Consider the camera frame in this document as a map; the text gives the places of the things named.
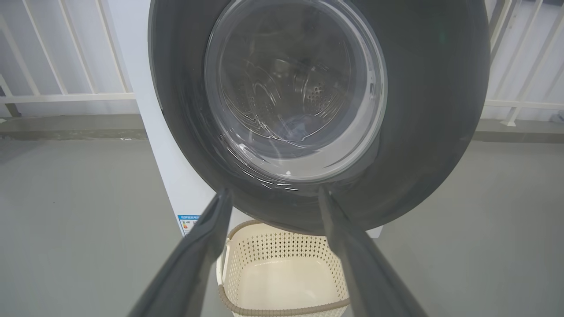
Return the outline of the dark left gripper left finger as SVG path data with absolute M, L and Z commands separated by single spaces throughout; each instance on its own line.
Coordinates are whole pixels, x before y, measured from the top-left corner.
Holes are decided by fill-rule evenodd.
M 149 283 L 129 317 L 200 316 L 210 268 L 223 253 L 232 209 L 230 190 L 216 193 Z

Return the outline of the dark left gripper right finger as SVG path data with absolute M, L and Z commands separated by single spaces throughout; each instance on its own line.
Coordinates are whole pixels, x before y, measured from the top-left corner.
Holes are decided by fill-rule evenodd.
M 331 251 L 341 260 L 356 317 L 426 317 L 424 309 L 368 234 L 354 224 L 326 187 L 319 207 Z

